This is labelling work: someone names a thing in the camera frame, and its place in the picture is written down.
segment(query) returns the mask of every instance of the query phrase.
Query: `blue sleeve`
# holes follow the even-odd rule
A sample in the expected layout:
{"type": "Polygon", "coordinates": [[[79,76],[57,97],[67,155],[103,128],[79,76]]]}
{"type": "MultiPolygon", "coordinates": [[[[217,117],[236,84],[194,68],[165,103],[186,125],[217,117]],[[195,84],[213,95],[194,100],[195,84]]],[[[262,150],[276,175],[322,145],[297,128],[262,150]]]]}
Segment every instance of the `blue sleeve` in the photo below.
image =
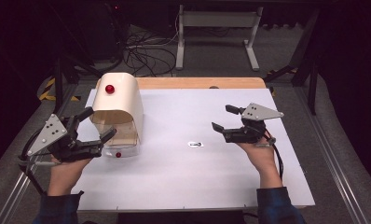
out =
{"type": "Polygon", "coordinates": [[[305,223],[298,209],[291,205],[286,187],[258,189],[258,222],[268,223],[305,223]]]}
{"type": "Polygon", "coordinates": [[[34,224],[77,224],[77,209],[80,197],[83,194],[63,196],[43,195],[40,201],[40,210],[34,219],[34,224]]]}

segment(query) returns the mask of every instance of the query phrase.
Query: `gray floor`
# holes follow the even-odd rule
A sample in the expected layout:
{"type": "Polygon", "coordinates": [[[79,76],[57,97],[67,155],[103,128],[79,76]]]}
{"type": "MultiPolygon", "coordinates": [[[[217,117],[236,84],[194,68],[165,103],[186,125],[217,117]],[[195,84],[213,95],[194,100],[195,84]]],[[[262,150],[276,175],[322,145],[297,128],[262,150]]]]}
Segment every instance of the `gray floor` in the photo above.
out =
{"type": "MultiPolygon", "coordinates": [[[[215,37],[201,31],[188,33],[185,38],[184,69],[174,70],[173,75],[177,77],[264,77],[269,70],[280,69],[289,63],[302,30],[297,27],[274,28],[270,31],[260,29],[254,42],[254,52],[260,64],[259,72],[252,71],[242,46],[242,40],[249,33],[250,30],[231,30],[225,37],[215,37]]],[[[176,52],[175,43],[164,48],[172,53],[176,52]]],[[[148,53],[173,63],[172,56],[164,52],[149,50],[148,53]]],[[[158,64],[155,71],[157,73],[164,71],[167,69],[165,66],[158,64]]],[[[129,69],[122,63],[113,71],[131,73],[133,69],[129,69]]],[[[137,76],[148,74],[147,69],[142,69],[138,71],[137,76]]],[[[316,98],[317,116],[311,119],[309,111],[303,105],[304,92],[307,92],[308,86],[293,88],[289,84],[291,77],[292,75],[280,77],[268,85],[274,87],[274,101],[278,109],[286,115],[282,119],[284,126],[306,172],[305,176],[316,202],[315,206],[302,209],[302,215],[308,223],[371,223],[371,178],[361,165],[337,120],[324,81],[319,78],[316,98]],[[329,158],[331,161],[325,156],[327,147],[316,134],[314,120],[321,125],[323,136],[332,151],[332,156],[329,158]],[[342,178],[342,182],[337,178],[336,170],[329,165],[333,158],[336,159],[340,171],[346,177],[342,178]],[[349,183],[352,190],[348,195],[341,191],[340,185],[343,184],[343,180],[349,183]],[[356,202],[349,204],[347,198],[353,198],[356,202]],[[352,212],[354,211],[352,206],[355,204],[359,205],[362,211],[358,214],[358,219],[352,212]]],[[[73,92],[73,95],[81,96],[81,101],[69,102],[63,114],[70,115],[83,108],[89,89],[95,84],[95,77],[82,77],[79,85],[76,86],[76,91],[73,92]]],[[[16,157],[21,153],[23,145],[31,134],[47,119],[53,106],[54,103],[51,101],[42,102],[0,160],[0,213],[5,204],[8,208],[7,198],[9,195],[14,195],[11,191],[17,185],[20,171],[16,157]]],[[[46,186],[48,169],[39,168],[36,175],[46,186]]],[[[8,220],[7,223],[32,222],[38,211],[39,196],[33,186],[27,187],[22,194],[23,197],[20,197],[19,202],[13,205],[16,208],[14,213],[6,209],[2,215],[8,217],[1,216],[0,220],[8,220]]],[[[116,214],[85,213],[80,213],[79,216],[81,222],[91,220],[101,224],[115,223],[117,217],[116,214]]],[[[247,223],[257,223],[252,218],[247,217],[246,220],[247,223]]]]}

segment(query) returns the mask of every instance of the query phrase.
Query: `wire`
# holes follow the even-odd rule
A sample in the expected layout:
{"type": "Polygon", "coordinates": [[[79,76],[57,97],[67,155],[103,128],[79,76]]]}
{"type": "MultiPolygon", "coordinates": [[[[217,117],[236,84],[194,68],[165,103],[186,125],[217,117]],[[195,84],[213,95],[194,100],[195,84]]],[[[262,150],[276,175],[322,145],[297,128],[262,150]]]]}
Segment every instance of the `wire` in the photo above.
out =
{"type": "Polygon", "coordinates": [[[29,148],[31,147],[31,144],[34,142],[36,137],[40,134],[41,130],[43,130],[43,128],[40,128],[37,131],[35,131],[29,138],[29,140],[26,142],[25,146],[23,146],[22,154],[19,156],[20,160],[26,161],[28,159],[27,153],[29,151],[29,148]]]}
{"type": "Polygon", "coordinates": [[[149,71],[149,74],[143,75],[141,77],[156,77],[157,75],[168,73],[170,73],[173,77],[172,70],[175,67],[176,56],[167,49],[154,47],[168,45],[174,40],[175,37],[177,37],[177,34],[173,38],[168,40],[168,38],[159,37],[154,33],[146,30],[130,34],[126,41],[127,45],[124,50],[124,64],[133,69],[132,74],[136,77],[138,76],[138,72],[143,68],[147,69],[149,71]],[[147,42],[153,42],[157,40],[157,43],[147,45],[145,44],[147,42]],[[158,57],[150,55],[149,52],[151,52],[152,50],[158,50],[168,54],[172,58],[173,63],[165,62],[158,57]],[[168,69],[160,72],[155,71],[155,68],[158,66],[159,63],[165,64],[168,69]]]}
{"type": "MultiPolygon", "coordinates": [[[[269,140],[272,135],[270,134],[270,132],[266,129],[266,132],[268,133],[269,136],[265,136],[265,138],[267,140],[269,140]]],[[[276,153],[276,157],[278,158],[278,163],[279,163],[279,176],[282,180],[282,177],[283,177],[283,173],[284,173],[284,165],[283,165],[283,161],[282,161],[282,157],[281,157],[281,154],[279,153],[279,150],[278,148],[276,147],[275,144],[272,145],[273,149],[275,150],[275,153],[276,153]]]]}

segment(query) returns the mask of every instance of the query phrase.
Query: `metal frame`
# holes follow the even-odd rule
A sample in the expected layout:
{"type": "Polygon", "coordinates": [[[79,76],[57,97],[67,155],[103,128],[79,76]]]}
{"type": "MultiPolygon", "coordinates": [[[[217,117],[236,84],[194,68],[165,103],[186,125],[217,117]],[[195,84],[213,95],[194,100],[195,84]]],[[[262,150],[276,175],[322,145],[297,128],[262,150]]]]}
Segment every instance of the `metal frame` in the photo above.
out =
{"type": "Polygon", "coordinates": [[[339,164],[339,161],[337,160],[337,157],[334,154],[334,150],[331,148],[331,145],[329,144],[328,139],[324,134],[320,122],[317,120],[316,116],[314,116],[309,110],[309,103],[306,94],[303,92],[301,87],[294,87],[294,89],[298,97],[298,100],[303,105],[304,111],[308,115],[309,121],[313,126],[314,132],[316,133],[316,136],[319,139],[323,157],[327,163],[328,168],[330,169],[334,181],[337,184],[337,188],[339,189],[339,192],[342,195],[342,199],[348,208],[349,214],[353,219],[353,222],[369,223],[368,219],[364,214],[363,209],[361,208],[360,204],[358,203],[353,193],[353,190],[351,189],[348,178],[343,172],[339,164]]]}
{"type": "Polygon", "coordinates": [[[205,27],[253,27],[249,39],[244,40],[244,47],[249,56],[254,71],[259,71],[259,65],[253,51],[255,34],[262,16],[262,7],[256,12],[211,12],[211,11],[184,11],[183,5],[179,9],[179,44],[177,45],[176,69],[183,69],[185,53],[185,26],[205,27]]]}
{"type": "MultiPolygon", "coordinates": [[[[70,86],[66,88],[66,92],[64,94],[64,101],[63,101],[62,106],[58,109],[57,115],[61,115],[63,113],[67,104],[70,102],[70,99],[72,98],[75,90],[76,90],[76,84],[70,84],[70,86]]],[[[33,161],[41,161],[41,160],[42,160],[41,156],[36,156],[33,161]]],[[[37,166],[33,165],[30,171],[34,174],[36,169],[37,169],[37,166]]],[[[26,176],[26,174],[24,172],[20,172],[18,181],[14,189],[11,191],[10,195],[8,196],[8,199],[5,205],[3,206],[2,211],[0,212],[0,223],[9,223],[9,221],[14,215],[23,197],[23,194],[25,193],[30,183],[31,183],[31,180],[26,176]]]]}

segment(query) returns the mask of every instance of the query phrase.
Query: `black cable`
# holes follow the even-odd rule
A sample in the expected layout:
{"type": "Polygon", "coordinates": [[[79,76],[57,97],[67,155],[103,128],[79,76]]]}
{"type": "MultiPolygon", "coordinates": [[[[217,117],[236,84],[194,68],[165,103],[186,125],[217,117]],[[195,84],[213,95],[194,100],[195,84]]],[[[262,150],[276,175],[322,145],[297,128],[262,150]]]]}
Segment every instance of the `black cable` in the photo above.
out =
{"type": "Polygon", "coordinates": [[[23,146],[22,153],[19,155],[20,160],[26,161],[28,159],[27,153],[29,151],[29,148],[31,147],[31,144],[34,142],[35,138],[40,134],[41,130],[43,130],[43,128],[40,128],[37,131],[35,131],[29,138],[29,140],[26,142],[25,146],[23,146]]]}
{"type": "Polygon", "coordinates": [[[283,172],[284,172],[284,165],[283,165],[283,162],[282,162],[282,157],[281,155],[279,154],[279,150],[278,148],[275,146],[275,144],[272,145],[273,146],[273,149],[275,149],[275,152],[276,152],[276,156],[278,158],[278,163],[279,163],[279,176],[283,177],[283,172]]]}
{"type": "Polygon", "coordinates": [[[135,61],[138,61],[139,63],[142,64],[142,66],[138,67],[137,70],[134,70],[133,72],[133,75],[135,76],[136,72],[139,71],[140,69],[144,68],[144,67],[147,67],[149,70],[150,70],[150,73],[151,75],[149,76],[154,76],[154,72],[152,71],[152,69],[148,66],[148,60],[145,58],[145,57],[141,57],[138,52],[137,52],[137,49],[136,50],[132,50],[129,52],[129,55],[131,56],[131,63],[132,63],[132,68],[135,69],[136,66],[134,65],[133,63],[133,60],[135,61]]]}
{"type": "Polygon", "coordinates": [[[153,35],[152,33],[149,33],[147,31],[139,31],[139,32],[136,32],[136,33],[132,33],[126,41],[126,43],[127,43],[126,47],[129,47],[129,46],[132,46],[132,45],[140,45],[141,43],[144,43],[148,39],[151,39],[153,37],[158,37],[158,35],[153,35]]]}
{"type": "Polygon", "coordinates": [[[169,70],[164,71],[164,72],[161,72],[161,73],[158,73],[158,74],[155,74],[155,75],[161,75],[161,74],[167,74],[167,73],[171,73],[171,75],[172,75],[172,70],[174,69],[174,66],[175,66],[176,57],[174,56],[173,53],[171,53],[170,51],[168,51],[168,50],[166,50],[166,49],[157,49],[157,50],[163,50],[163,51],[166,51],[166,52],[168,52],[169,54],[171,54],[171,56],[174,58],[173,66],[170,66],[167,62],[161,60],[160,58],[153,57],[153,56],[151,56],[151,55],[147,55],[147,54],[142,54],[142,53],[141,53],[141,54],[144,55],[144,56],[146,56],[146,57],[152,58],[152,59],[154,59],[154,60],[161,61],[161,62],[163,62],[163,63],[165,63],[165,64],[168,65],[169,70]]]}
{"type": "MultiPolygon", "coordinates": [[[[267,136],[265,135],[265,138],[266,138],[267,140],[269,140],[269,139],[272,137],[272,135],[270,134],[270,132],[269,132],[267,129],[266,129],[266,132],[268,133],[269,137],[267,137],[267,136]]],[[[282,179],[282,177],[283,177],[283,173],[284,173],[284,165],[283,165],[282,157],[281,157],[281,154],[279,153],[278,148],[275,146],[275,144],[273,144],[272,147],[273,147],[273,149],[275,150],[276,157],[278,158],[278,163],[279,163],[279,176],[280,176],[281,179],[282,179]]]]}

